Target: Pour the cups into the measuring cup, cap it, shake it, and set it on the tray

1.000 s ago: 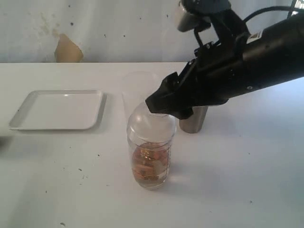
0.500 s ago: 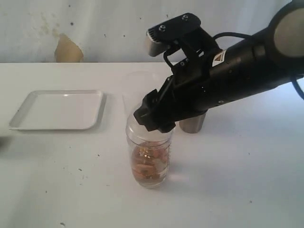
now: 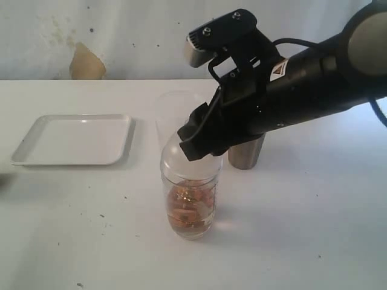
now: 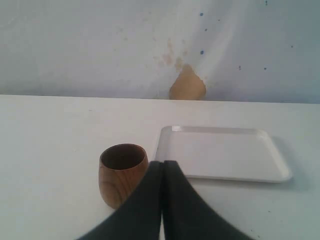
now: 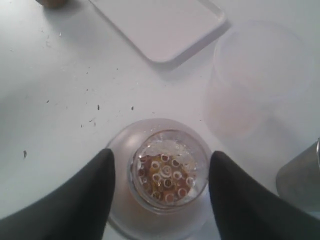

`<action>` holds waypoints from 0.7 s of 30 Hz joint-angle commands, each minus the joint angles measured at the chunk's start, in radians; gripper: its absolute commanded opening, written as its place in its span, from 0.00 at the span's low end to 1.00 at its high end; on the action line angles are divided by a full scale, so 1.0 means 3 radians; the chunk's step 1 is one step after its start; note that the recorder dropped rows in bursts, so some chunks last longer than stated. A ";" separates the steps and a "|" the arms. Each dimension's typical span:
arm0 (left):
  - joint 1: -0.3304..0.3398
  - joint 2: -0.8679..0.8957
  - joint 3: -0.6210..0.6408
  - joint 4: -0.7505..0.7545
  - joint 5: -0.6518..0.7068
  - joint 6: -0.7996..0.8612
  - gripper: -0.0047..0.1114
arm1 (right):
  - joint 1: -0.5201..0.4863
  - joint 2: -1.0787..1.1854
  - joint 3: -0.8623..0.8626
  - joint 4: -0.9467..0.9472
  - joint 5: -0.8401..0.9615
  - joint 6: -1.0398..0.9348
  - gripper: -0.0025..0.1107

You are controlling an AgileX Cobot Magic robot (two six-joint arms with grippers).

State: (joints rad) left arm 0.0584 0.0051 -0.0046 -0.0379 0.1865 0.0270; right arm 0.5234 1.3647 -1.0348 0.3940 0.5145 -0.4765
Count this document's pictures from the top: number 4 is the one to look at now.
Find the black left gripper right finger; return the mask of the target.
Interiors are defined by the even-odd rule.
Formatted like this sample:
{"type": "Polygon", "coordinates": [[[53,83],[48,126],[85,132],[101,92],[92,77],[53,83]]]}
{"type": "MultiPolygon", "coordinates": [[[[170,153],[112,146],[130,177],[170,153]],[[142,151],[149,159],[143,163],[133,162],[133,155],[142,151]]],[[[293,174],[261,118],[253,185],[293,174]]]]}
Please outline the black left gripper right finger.
{"type": "Polygon", "coordinates": [[[198,195],[176,161],[163,165],[162,215],[166,240],[250,239],[198,195]]]}

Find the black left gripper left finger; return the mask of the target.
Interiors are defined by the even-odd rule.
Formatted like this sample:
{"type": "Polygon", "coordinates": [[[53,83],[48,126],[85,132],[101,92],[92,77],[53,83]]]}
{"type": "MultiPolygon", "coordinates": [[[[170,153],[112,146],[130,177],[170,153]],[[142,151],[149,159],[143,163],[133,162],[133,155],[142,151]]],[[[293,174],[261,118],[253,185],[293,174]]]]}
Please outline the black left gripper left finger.
{"type": "Polygon", "coordinates": [[[163,163],[152,161],[128,199],[81,240],[158,240],[162,217],[163,163]]]}

